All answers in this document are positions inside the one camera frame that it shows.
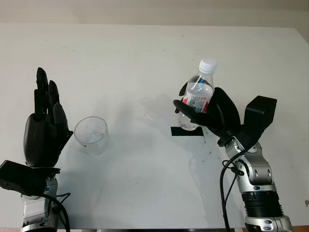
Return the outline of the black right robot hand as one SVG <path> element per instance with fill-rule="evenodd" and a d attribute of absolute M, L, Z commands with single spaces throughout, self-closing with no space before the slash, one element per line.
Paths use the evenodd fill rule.
<path fill-rule="evenodd" d="M 220 147 L 225 146 L 241 128 L 240 117 L 235 104 L 220 87 L 214 89 L 213 96 L 204 113 L 194 112 L 182 100 L 174 100 L 173 104 L 176 107 L 176 113 L 183 113 L 189 118 L 190 122 L 207 127 L 213 134 L 218 136 L 219 141 L 217 144 Z"/>

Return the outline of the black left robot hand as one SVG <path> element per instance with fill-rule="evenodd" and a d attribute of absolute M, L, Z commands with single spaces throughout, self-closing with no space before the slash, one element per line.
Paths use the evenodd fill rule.
<path fill-rule="evenodd" d="M 29 167 L 54 167 L 73 131 L 69 130 L 57 85 L 48 81 L 41 67 L 37 69 L 36 83 L 34 113 L 28 117 L 24 133 L 26 164 Z"/>

